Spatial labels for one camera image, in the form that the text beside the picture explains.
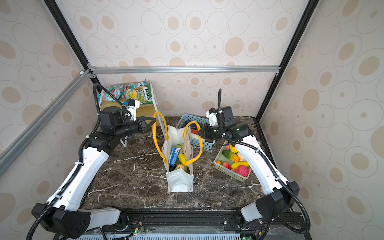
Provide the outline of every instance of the blue snack package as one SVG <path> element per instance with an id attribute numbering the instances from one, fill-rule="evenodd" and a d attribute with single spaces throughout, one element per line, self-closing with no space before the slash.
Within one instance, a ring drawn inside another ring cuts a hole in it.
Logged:
<path id="1" fill-rule="evenodd" d="M 172 154 L 169 159 L 169 165 L 175 166 L 175 162 L 177 158 L 179 157 L 179 154 L 181 153 L 181 148 L 178 147 L 172 147 Z"/>

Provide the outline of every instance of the marble tabletop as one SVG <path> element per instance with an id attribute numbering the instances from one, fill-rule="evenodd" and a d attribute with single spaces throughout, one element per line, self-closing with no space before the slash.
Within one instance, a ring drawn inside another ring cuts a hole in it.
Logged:
<path id="1" fill-rule="evenodd" d="M 180 117 L 166 117 L 168 125 L 176 126 Z M 258 133 L 252 117 L 236 117 Z M 157 141 L 164 142 L 160 127 Z M 85 198 L 84 209 L 120 208 L 182 208 L 182 207 L 242 207 L 263 196 L 256 175 L 241 183 L 214 169 L 214 159 L 220 150 L 215 143 L 212 150 L 204 149 L 194 163 L 194 191 L 167 192 L 166 170 L 153 143 L 152 131 L 138 134 L 128 143 L 116 147 L 113 155 L 97 172 Z M 194 155 L 199 152 L 194 148 Z"/>

